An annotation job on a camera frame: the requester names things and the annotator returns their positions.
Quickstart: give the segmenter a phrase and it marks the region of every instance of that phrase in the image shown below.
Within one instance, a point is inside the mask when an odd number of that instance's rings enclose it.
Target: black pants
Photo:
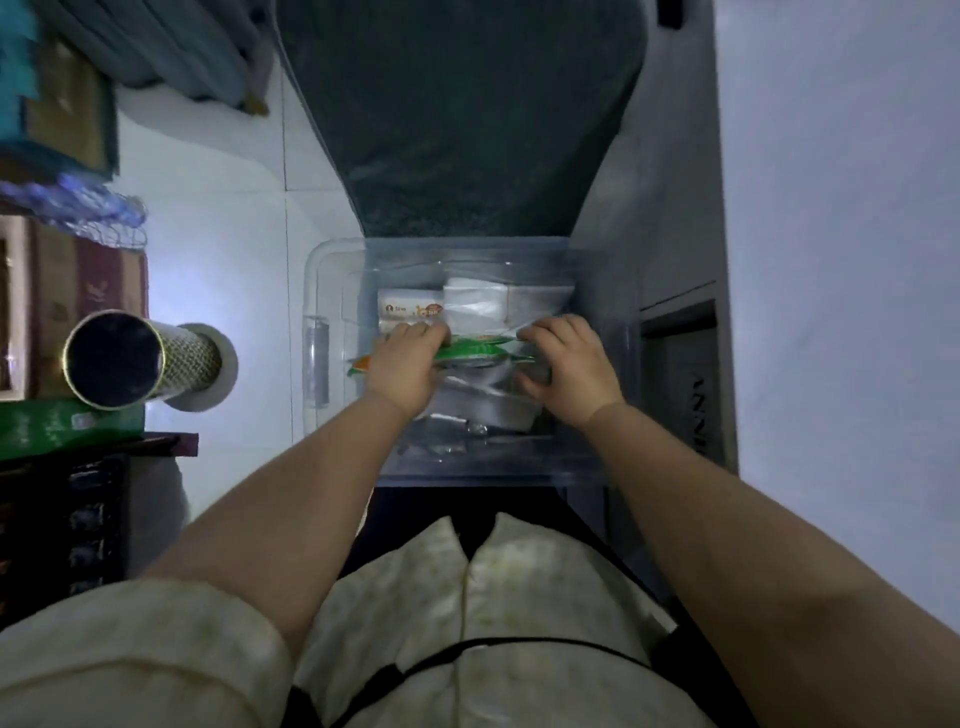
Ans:
[[[498,513],[552,528],[590,546],[654,598],[551,487],[378,488],[373,492],[367,522],[350,550],[340,577],[397,550],[445,516],[453,521],[464,553],[472,559],[477,548],[490,537]],[[676,602],[664,607],[680,626],[650,656],[653,670],[686,691],[721,728],[756,726],[713,648],[683,606]],[[294,688],[283,728],[319,725],[310,698]]]

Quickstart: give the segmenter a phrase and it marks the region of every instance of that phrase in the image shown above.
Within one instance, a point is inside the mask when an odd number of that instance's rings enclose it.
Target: black shoulder strap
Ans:
[[[461,643],[452,644],[450,647],[442,649],[434,655],[430,655],[430,657],[421,660],[405,672],[401,672],[396,665],[387,665],[379,669],[373,677],[367,681],[367,684],[364,685],[361,691],[350,700],[350,704],[347,706],[344,714],[334,720],[330,728],[343,728],[357,713],[380,701],[417,673],[432,667],[449,665],[469,649],[516,643],[573,644],[581,647],[589,647],[590,649],[597,649],[601,652],[606,652],[608,655],[619,657],[622,660],[631,662],[644,669],[650,669],[650,666],[642,663],[640,660],[625,655],[622,652],[617,652],[615,649],[610,649],[602,644],[581,642],[580,640],[564,640],[554,637],[486,637],[476,640],[466,640]]]

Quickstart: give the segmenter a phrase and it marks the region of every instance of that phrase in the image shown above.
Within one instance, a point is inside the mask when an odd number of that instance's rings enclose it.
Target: teal fabric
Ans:
[[[35,0],[37,11],[115,81],[165,82],[239,107],[266,0]]]
[[[368,237],[569,235],[643,62],[636,0],[276,0]]]

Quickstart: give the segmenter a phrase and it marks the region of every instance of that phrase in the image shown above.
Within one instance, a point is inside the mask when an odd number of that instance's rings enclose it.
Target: green box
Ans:
[[[0,460],[130,440],[143,434],[142,404],[104,412],[79,400],[0,403]]]

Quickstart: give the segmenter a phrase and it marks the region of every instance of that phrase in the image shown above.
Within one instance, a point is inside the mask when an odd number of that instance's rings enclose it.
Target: white floor tile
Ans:
[[[321,243],[361,237],[360,224],[343,191],[288,192],[287,245],[290,294],[290,378],[294,439],[303,437],[303,284],[306,260]]]
[[[128,194],[283,189],[283,72],[275,62],[270,115],[249,116],[218,102],[194,102],[167,85],[117,88],[120,176]]]
[[[324,147],[313,132],[300,97],[283,77],[283,154],[287,189],[342,189]]]
[[[205,463],[211,452],[276,454],[292,443],[283,193],[148,203],[151,318],[216,327],[236,348],[240,372],[229,397],[206,412],[150,403],[147,427],[199,432]],[[189,495],[194,484],[184,486]]]

